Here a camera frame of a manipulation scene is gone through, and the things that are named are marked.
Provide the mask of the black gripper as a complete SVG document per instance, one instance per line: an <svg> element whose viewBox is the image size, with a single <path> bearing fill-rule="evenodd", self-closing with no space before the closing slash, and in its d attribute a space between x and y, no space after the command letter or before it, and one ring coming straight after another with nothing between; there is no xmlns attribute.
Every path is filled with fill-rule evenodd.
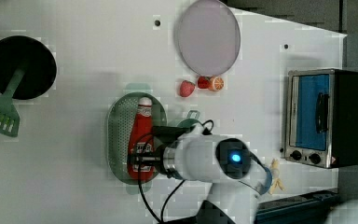
<svg viewBox="0 0 358 224"><path fill-rule="evenodd" d="M161 147L154 148L153 144L141 142L131 144L128 147L127 164L145 166L161 165L163 150Z"/></svg>

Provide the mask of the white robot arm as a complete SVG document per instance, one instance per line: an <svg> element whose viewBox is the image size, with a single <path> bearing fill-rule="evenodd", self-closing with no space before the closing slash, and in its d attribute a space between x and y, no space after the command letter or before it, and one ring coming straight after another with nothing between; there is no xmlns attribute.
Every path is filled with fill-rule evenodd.
<svg viewBox="0 0 358 224"><path fill-rule="evenodd" d="M195 216L160 224L254 224L259 197L272 183L270 169L241 140L212 134L200 124L153 127L135 141L128 164L211 185Z"/></svg>

